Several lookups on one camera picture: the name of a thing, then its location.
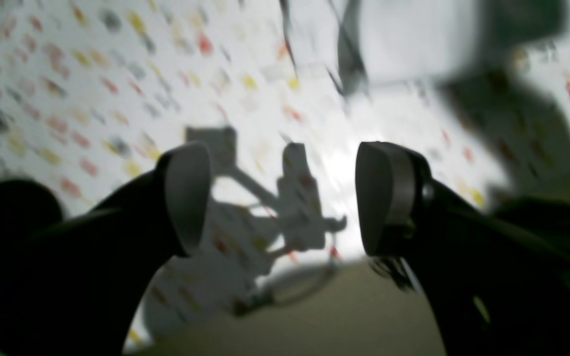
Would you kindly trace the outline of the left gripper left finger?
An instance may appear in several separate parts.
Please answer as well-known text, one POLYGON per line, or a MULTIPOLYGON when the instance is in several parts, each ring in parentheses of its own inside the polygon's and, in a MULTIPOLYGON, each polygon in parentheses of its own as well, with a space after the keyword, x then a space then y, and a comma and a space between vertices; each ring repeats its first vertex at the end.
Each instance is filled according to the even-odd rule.
POLYGON ((211 180, 207 146, 184 144, 86 214, 9 250, 0 259, 0 352, 119 356, 158 269, 197 254, 211 180))

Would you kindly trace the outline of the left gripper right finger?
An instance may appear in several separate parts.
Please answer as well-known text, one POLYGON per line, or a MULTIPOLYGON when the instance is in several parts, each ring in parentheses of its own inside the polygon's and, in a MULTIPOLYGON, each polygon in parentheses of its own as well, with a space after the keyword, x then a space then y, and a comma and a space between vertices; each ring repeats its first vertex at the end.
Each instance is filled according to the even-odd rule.
POLYGON ((450 356, 570 356, 570 181, 484 214, 389 142, 356 156, 366 255, 425 295, 450 356))

